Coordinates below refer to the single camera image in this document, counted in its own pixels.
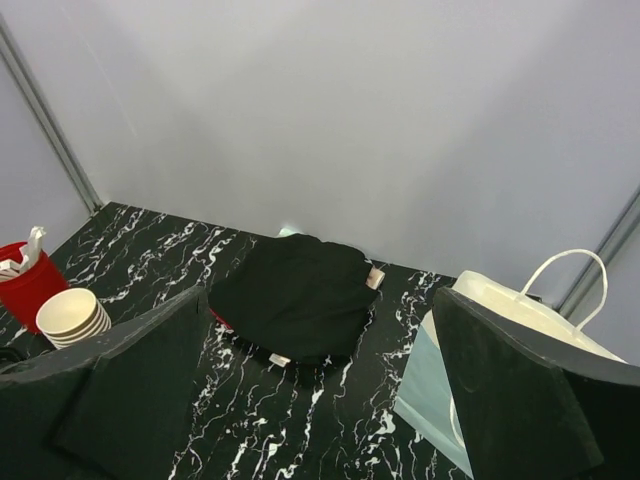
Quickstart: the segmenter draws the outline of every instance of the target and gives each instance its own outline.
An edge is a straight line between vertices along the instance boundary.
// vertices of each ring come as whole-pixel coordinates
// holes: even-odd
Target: white paper bag
[[[533,282],[552,262],[574,253],[589,255],[598,262],[602,269],[603,283],[600,304],[578,326],[572,325],[551,308],[526,296]],[[608,291],[604,263],[593,252],[575,249],[551,257],[536,270],[520,292],[470,271],[463,272],[452,288],[513,322],[577,348],[624,363],[622,359],[582,333],[582,328],[604,306]],[[427,313],[421,327],[398,389],[394,410],[449,460],[473,478],[431,312]]]

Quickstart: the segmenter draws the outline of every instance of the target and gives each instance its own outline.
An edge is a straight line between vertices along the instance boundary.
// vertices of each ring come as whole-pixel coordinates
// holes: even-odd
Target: red fabric
[[[222,319],[222,317],[220,317],[220,315],[218,315],[216,312],[214,312],[214,311],[213,311],[213,308],[210,308],[209,310],[211,310],[211,313],[213,313],[213,316],[214,316],[214,317],[216,317],[216,319],[217,319],[220,323],[224,324],[224,326],[225,326],[225,327],[227,327],[227,328],[231,328],[231,325],[229,325],[227,322],[225,322],[225,321]]]

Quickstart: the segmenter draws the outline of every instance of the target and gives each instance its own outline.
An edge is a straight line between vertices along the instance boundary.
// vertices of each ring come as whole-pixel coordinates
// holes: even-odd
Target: light blue paper bag
[[[394,411],[473,478],[467,450],[459,433],[458,418],[452,407],[442,353],[421,326],[398,389]]]

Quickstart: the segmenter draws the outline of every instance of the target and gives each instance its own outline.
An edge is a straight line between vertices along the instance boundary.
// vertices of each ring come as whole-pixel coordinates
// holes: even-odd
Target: metal corner post
[[[640,225],[640,187],[633,194],[633,197],[596,250],[605,265],[611,264],[611,260],[622,249],[638,225]],[[598,281],[600,275],[600,267],[591,260],[560,304],[558,309],[560,315],[569,318]]]
[[[7,23],[2,15],[0,15],[0,54],[27,101],[27,104],[31,108],[31,111],[42,127],[45,136],[49,139],[62,166],[69,175],[71,182],[78,191],[89,213],[93,215],[100,210],[104,204],[102,200],[100,200],[100,197],[98,197],[89,178],[69,147],[69,143],[60,125],[55,119],[24,57],[20,54],[18,46],[11,36]]]

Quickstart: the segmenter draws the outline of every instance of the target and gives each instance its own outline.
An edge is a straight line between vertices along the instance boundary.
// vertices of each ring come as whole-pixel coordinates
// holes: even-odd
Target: white plastic utensil
[[[29,235],[29,239],[27,240],[27,255],[29,256],[29,267],[33,267],[38,259],[40,258],[40,251],[42,250],[42,237],[44,237],[47,232],[44,230],[44,227],[33,227],[31,229],[31,234]]]
[[[20,264],[11,259],[0,262],[0,281],[11,280],[20,275]]]
[[[22,275],[27,270],[29,270],[29,255],[23,255],[22,263],[20,264],[20,269],[18,270],[18,273]]]

